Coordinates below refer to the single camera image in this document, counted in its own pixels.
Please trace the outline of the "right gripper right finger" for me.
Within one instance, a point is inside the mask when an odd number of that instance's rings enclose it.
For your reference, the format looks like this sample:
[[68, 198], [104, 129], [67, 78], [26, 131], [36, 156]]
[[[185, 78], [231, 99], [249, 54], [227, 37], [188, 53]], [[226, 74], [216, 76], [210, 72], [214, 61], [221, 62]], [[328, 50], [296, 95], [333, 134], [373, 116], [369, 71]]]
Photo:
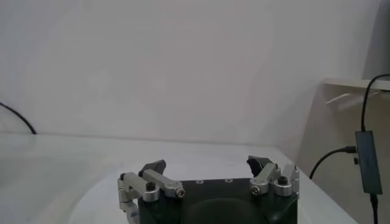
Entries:
[[269, 158], [248, 156], [246, 161], [253, 178], [249, 180], [249, 192], [257, 197], [273, 193], [278, 197], [299, 197], [300, 172], [294, 164], [287, 164], [282, 169]]

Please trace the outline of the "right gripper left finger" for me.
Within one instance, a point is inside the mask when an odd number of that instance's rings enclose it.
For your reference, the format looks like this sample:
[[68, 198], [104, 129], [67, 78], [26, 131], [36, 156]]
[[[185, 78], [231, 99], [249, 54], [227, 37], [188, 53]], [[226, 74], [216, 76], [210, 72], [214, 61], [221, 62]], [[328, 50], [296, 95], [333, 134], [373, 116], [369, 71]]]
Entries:
[[118, 180], [119, 208], [127, 217], [129, 224], [140, 222], [140, 212], [134, 200], [156, 202], [162, 196], [183, 199], [185, 188], [181, 181], [172, 180], [163, 175], [165, 160], [147, 163], [138, 172], [122, 173]]

